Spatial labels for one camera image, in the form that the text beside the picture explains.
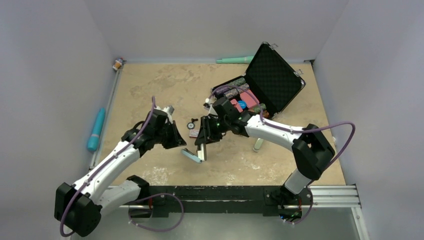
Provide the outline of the light blue stapler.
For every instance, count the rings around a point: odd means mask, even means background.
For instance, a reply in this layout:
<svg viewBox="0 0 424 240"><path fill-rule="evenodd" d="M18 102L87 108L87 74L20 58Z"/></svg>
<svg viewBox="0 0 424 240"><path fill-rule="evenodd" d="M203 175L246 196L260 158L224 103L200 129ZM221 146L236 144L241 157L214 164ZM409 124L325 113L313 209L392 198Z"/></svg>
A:
<svg viewBox="0 0 424 240"><path fill-rule="evenodd" d="M202 143L200 145L197 145L196 147L197 149L195 153L189 151L187 148L183 148L181 150L181 153L189 159L193 160L194 162L201 164L207 160L206 144Z"/></svg>

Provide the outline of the beige green stapler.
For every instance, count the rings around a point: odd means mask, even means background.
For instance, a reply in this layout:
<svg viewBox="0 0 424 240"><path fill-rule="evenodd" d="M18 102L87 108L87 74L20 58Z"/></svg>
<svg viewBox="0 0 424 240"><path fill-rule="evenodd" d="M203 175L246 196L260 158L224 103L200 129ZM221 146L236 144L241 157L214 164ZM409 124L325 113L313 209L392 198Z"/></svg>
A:
<svg viewBox="0 0 424 240"><path fill-rule="evenodd" d="M264 143L264 140L262 138L258 138L255 142L255 144L253 145L253 151L254 152L259 152L259 150L261 149L262 145Z"/></svg>

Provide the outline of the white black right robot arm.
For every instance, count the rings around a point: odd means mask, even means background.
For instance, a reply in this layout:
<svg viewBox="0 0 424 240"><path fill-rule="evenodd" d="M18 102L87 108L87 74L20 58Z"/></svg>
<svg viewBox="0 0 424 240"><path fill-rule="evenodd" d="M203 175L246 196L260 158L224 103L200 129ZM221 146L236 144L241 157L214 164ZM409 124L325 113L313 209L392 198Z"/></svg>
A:
<svg viewBox="0 0 424 240"><path fill-rule="evenodd" d="M298 200L301 191L321 177L335 156L335 150L316 125L297 127L262 119L260 114L238 111L229 99L222 97L211 104L208 115L201 117L194 144L198 151L204 150L227 132L262 139L293 153L296 169L280 191L282 200L288 204Z"/></svg>

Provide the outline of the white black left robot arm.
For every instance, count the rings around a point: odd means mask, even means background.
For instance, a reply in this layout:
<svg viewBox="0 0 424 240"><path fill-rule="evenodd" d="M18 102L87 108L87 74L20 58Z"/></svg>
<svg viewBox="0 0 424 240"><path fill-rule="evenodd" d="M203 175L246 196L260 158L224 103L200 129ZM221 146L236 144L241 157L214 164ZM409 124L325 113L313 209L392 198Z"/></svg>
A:
<svg viewBox="0 0 424 240"><path fill-rule="evenodd" d="M172 193L154 192L144 179L132 175L122 184L110 184L130 165L155 145L164 149L186 146L176 122L174 108L154 106L144 121L127 130L112 152L90 172L72 184L62 183L55 191L54 218L60 222L59 233L67 238L73 234L86 237L101 218L123 204L135 202L160 203L171 197L184 211L182 201Z"/></svg>

